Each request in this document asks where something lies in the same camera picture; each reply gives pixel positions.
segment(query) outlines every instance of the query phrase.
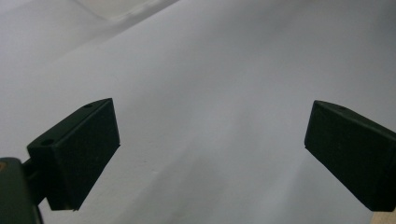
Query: white background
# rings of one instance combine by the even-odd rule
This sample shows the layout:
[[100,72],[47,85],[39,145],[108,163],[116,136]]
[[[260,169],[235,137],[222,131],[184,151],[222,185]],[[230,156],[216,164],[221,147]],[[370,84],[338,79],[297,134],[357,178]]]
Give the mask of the white background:
[[180,0],[142,15],[0,0],[3,157],[27,160],[91,101],[116,107],[121,147],[78,212],[40,204],[46,223],[370,222],[304,135],[317,99],[396,130],[394,1]]

